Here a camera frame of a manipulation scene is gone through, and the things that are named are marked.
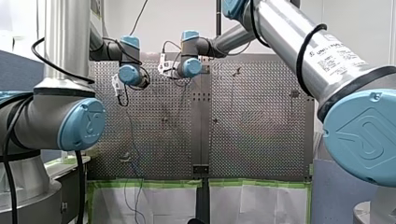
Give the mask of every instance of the robotic arm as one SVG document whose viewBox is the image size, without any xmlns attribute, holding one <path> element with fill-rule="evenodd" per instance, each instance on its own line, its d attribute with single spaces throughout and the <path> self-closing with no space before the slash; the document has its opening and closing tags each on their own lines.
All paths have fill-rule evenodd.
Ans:
<svg viewBox="0 0 396 224">
<path fill-rule="evenodd" d="M 391 112 L 396 110 L 396 67 L 371 66 L 324 24 L 314 24 L 286 0 L 261 0 L 251 6 L 253 2 L 223 1 L 223 14 L 241 24 L 218 38 L 184 32 L 178 75 L 199 75 L 199 55 L 225 57 L 255 39 L 256 28 L 307 95 L 318 100 L 318 118 L 334 160 L 359 179 L 396 187 L 396 118 Z"/>
<path fill-rule="evenodd" d="M 120 41 L 101 37 L 91 25 L 90 57 L 93 61 L 119 62 L 120 71 L 112 77 L 116 96 L 120 95 L 123 85 L 136 90 L 143 90 L 149 85 L 149 74 L 140 67 L 140 42 L 135 36 L 125 35 Z"/>
</svg>

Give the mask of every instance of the robot end effector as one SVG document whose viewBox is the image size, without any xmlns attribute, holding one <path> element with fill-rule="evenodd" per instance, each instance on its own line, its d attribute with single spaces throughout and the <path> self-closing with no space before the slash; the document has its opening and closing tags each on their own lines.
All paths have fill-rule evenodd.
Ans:
<svg viewBox="0 0 396 224">
<path fill-rule="evenodd" d="M 143 90 L 149 85 L 149 74 L 140 67 L 140 41 L 135 36 L 125 35 L 120 41 L 102 38 L 91 25 L 90 58 L 93 61 L 119 62 L 120 71 L 112 78 L 116 95 L 123 85 L 135 90 Z"/>
</svg>

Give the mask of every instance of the green tape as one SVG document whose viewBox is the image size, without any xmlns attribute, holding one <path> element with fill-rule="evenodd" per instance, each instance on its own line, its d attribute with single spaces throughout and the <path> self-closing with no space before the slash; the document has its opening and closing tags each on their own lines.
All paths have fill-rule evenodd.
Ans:
<svg viewBox="0 0 396 224">
<path fill-rule="evenodd" d="M 311 224 L 311 199 L 312 199 L 312 183 L 306 183 L 308 190 L 306 197 L 306 224 Z"/>
<path fill-rule="evenodd" d="M 88 185 L 88 224 L 92 224 L 92 209 L 93 209 L 93 194 L 95 192 L 95 187 L 92 184 Z"/>
<path fill-rule="evenodd" d="M 140 179 L 117 179 L 91 181 L 89 185 L 95 189 L 121 189 L 121 188 L 139 188 Z M 196 189 L 202 186 L 201 180 L 144 180 L 142 188 L 144 189 Z"/>
<path fill-rule="evenodd" d="M 255 179 L 209 179 L 210 187 L 240 187 L 244 185 L 286 189 L 306 189 L 305 182 L 284 182 Z"/>
<path fill-rule="evenodd" d="M 309 175 L 314 175 L 314 164 L 309 164 Z"/>
</svg>

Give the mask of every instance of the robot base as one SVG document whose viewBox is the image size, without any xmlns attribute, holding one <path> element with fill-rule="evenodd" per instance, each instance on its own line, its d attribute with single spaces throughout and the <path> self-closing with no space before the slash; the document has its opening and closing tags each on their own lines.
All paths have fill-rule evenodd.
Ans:
<svg viewBox="0 0 396 224">
<path fill-rule="evenodd" d="M 396 223 L 396 189 L 378 187 L 370 202 L 359 203 L 353 209 L 354 224 Z"/>
<path fill-rule="evenodd" d="M 55 224 L 62 222 L 62 192 L 61 184 L 53 181 L 49 191 L 38 197 L 18 204 L 19 224 Z M 11 209 L 0 207 L 2 223 L 11 223 Z"/>
</svg>

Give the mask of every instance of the black ring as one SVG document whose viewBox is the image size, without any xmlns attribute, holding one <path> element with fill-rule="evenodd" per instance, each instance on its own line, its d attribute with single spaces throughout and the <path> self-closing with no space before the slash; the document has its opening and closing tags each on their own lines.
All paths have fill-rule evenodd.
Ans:
<svg viewBox="0 0 396 224">
<path fill-rule="evenodd" d="M 396 67 L 394 66 L 385 66 L 381 68 L 377 68 L 370 73 L 357 77 L 345 87 L 343 87 L 340 91 L 332 95 L 326 103 L 323 104 L 321 108 L 318 109 L 318 119 L 322 122 L 326 118 L 327 114 L 329 113 L 330 109 L 341 99 L 348 96 L 349 94 L 358 91 L 365 85 L 370 84 L 371 82 L 381 78 L 386 77 L 389 75 L 396 74 Z"/>
<path fill-rule="evenodd" d="M 75 90 L 75 89 L 35 88 L 34 92 L 35 92 L 35 95 L 95 97 L 95 93 L 92 91 L 82 91 L 82 90 Z"/>
<path fill-rule="evenodd" d="M 30 159 L 36 156 L 40 156 L 41 155 L 41 150 L 32 150 L 29 152 L 23 152 L 23 153 L 19 153 L 19 154 L 15 154 L 15 155 L 8 155 L 7 156 L 7 160 L 8 161 L 22 161 L 22 160 L 26 160 L 26 159 Z M 4 162 L 4 158 L 3 156 L 0 156 L 0 162 Z"/>
<path fill-rule="evenodd" d="M 311 92 L 309 92 L 308 88 L 305 86 L 304 79 L 303 79 L 303 61 L 304 61 L 304 54 L 306 51 L 306 47 L 308 47 L 309 41 L 311 41 L 312 37 L 314 36 L 315 33 L 319 32 L 320 30 L 327 30 L 327 25 L 326 24 L 319 24 L 315 29 L 309 33 L 301 45 L 300 51 L 297 56 L 297 62 L 296 62 L 296 76 L 298 83 L 300 84 L 301 89 L 308 95 L 312 97 Z"/>
</svg>

